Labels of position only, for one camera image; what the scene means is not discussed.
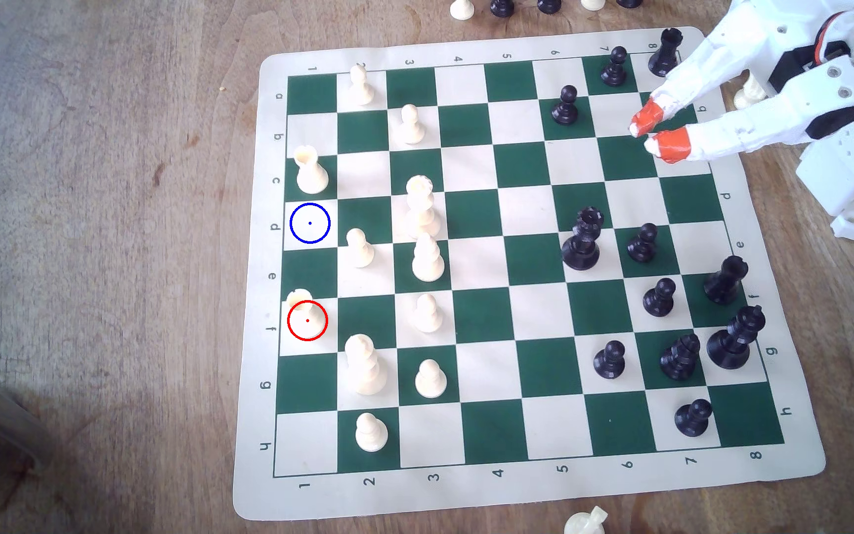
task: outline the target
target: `chessboard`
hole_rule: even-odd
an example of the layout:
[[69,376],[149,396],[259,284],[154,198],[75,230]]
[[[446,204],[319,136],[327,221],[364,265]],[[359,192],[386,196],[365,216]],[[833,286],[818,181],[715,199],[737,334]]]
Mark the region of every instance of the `chessboard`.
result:
[[[681,28],[679,57],[703,40]],[[263,63],[255,140],[233,502],[252,520],[303,520],[539,502],[775,481],[822,471],[824,453],[739,157],[664,164],[628,135],[662,81],[648,70],[661,29],[275,55]],[[626,81],[600,79],[624,46]],[[356,105],[350,68],[374,90]],[[578,90],[578,120],[550,110]],[[425,135],[397,141],[400,109]],[[659,129],[725,112],[707,94]],[[310,145],[329,183],[296,183],[295,148]],[[446,269],[412,274],[405,184],[433,182]],[[580,210],[604,214],[598,263],[576,271],[560,247]],[[625,252],[658,225],[648,263]],[[374,260],[346,259],[360,228]],[[749,273],[730,305],[702,290],[730,255]],[[676,284],[665,317],[641,298]],[[325,313],[320,336],[291,330],[287,296],[307,290]],[[413,326],[419,296],[443,314]],[[703,345],[744,305],[767,323],[736,370]],[[658,365],[682,334],[701,340],[684,381]],[[347,383],[344,345],[370,336],[388,379],[376,395]],[[625,369],[602,378],[593,358],[610,340]],[[421,362],[447,377],[436,398],[415,389]],[[688,437],[676,410],[709,400],[710,425]],[[364,412],[384,422],[377,452],[356,443]]]

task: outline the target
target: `black chess piece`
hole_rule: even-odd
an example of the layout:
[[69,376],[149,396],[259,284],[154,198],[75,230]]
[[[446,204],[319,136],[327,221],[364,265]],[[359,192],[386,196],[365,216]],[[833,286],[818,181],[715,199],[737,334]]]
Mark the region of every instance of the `black chess piece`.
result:
[[611,340],[592,360],[595,372],[602,378],[618,378],[624,371],[624,345],[621,341]]
[[625,250],[632,260],[638,263],[647,263],[658,254],[658,245],[655,244],[657,238],[658,226],[652,222],[646,222],[641,225],[638,234],[628,241]]
[[678,46],[683,40],[684,35],[677,28],[661,31],[661,44],[648,60],[648,70],[661,78],[667,76],[671,69],[678,66]]
[[707,355],[724,369],[740,369],[750,359],[750,344],[756,340],[767,318],[759,306],[744,306],[730,319],[726,330],[707,340]]
[[566,126],[574,123],[579,117],[579,108],[575,106],[575,99],[579,91],[575,86],[565,86],[559,92],[561,102],[552,106],[552,120]]
[[710,273],[704,280],[704,293],[712,302],[726,306],[736,298],[740,281],[750,271],[747,262],[740,256],[729,256],[720,264],[717,273]]
[[644,310],[655,317],[664,317],[674,309],[674,291],[677,288],[670,278],[658,280],[655,287],[649,289],[641,304]]
[[695,438],[707,431],[711,413],[714,413],[711,403],[707,399],[697,399],[678,408],[674,424],[682,434]]
[[661,370],[671,380],[687,380],[694,374],[700,359],[700,339],[696,334],[684,334],[661,354]]

